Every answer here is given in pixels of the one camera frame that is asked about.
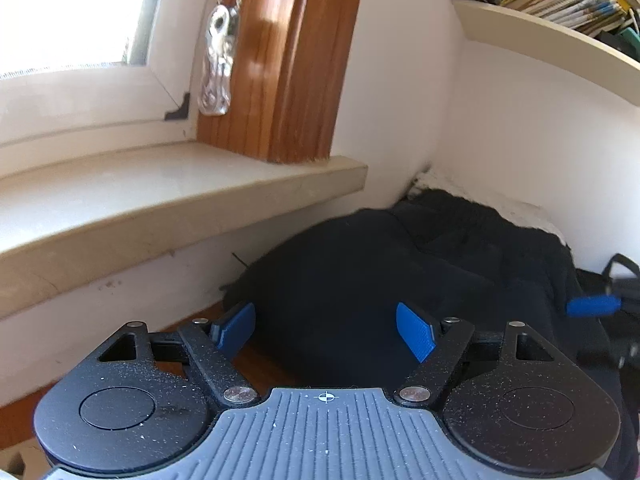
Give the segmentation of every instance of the wall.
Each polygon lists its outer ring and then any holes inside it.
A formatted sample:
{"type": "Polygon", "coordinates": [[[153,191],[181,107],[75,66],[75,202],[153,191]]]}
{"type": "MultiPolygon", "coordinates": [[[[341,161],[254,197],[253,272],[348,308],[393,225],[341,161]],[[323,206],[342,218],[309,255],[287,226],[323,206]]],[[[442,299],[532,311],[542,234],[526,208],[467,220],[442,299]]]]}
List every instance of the wall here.
{"type": "Polygon", "coordinates": [[[462,179],[545,208],[577,266],[640,261],[640,108],[569,72],[463,47],[435,157],[462,179]]]}
{"type": "Polygon", "coordinates": [[[158,329],[219,300],[220,285],[324,218],[387,206],[430,160],[463,37],[450,0],[361,0],[333,153],[369,164],[354,196],[272,219],[110,276],[0,321],[0,406],[60,377],[124,322],[158,329]]]}

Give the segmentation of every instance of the black fabric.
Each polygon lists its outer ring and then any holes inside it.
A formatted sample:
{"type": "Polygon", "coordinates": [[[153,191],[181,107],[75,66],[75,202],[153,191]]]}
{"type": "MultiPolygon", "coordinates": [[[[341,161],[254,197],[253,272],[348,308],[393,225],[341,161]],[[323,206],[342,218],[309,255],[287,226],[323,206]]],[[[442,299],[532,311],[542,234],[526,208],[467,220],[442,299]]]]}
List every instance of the black fabric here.
{"type": "MultiPolygon", "coordinates": [[[[309,386],[392,390],[418,364],[396,330],[399,301],[479,330],[522,320],[575,360],[609,345],[597,320],[564,316],[567,301],[581,294],[571,253],[557,237],[428,190],[293,237],[248,268],[225,306],[253,301],[256,335],[309,386]]],[[[638,456],[619,373],[607,366],[586,371],[623,419],[606,472],[631,479],[638,456]]]]}

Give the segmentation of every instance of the gray plastic surface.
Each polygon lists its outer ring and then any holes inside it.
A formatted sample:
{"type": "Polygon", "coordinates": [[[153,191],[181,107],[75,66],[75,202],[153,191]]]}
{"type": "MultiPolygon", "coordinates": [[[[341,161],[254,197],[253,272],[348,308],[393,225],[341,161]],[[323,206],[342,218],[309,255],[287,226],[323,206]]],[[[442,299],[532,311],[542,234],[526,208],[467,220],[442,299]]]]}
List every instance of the gray plastic surface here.
{"type": "MultiPolygon", "coordinates": [[[[57,468],[46,478],[83,477],[57,468]]],[[[430,412],[396,406],[378,388],[276,388],[258,406],[224,412],[188,455],[132,478],[522,480],[467,456],[430,412]]],[[[567,478],[607,480],[596,468],[567,478]]]]}

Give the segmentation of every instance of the white fabric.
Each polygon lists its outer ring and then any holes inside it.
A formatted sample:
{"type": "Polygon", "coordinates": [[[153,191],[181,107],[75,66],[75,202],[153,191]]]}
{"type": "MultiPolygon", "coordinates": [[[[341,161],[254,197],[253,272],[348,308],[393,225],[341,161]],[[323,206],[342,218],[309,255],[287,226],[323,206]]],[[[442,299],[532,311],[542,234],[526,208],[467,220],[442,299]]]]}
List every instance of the white fabric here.
{"type": "Polygon", "coordinates": [[[412,188],[409,190],[409,198],[419,195],[426,189],[441,189],[453,196],[458,196],[495,209],[502,218],[519,227],[533,227],[542,229],[547,233],[556,235],[566,245],[564,236],[549,219],[548,214],[538,206],[512,200],[501,193],[478,186],[477,184],[464,185],[442,170],[431,168],[423,173],[418,173],[414,178],[412,188]]]}

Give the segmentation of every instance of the window sill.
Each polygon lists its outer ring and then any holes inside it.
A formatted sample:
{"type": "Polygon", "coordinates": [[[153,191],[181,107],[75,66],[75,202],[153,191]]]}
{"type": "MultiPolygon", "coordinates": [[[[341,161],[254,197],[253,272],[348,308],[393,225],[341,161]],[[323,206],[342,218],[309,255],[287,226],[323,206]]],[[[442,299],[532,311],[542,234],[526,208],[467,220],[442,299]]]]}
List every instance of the window sill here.
{"type": "Polygon", "coordinates": [[[163,253],[364,187],[334,156],[283,166],[188,142],[0,180],[0,318],[163,253]]]}

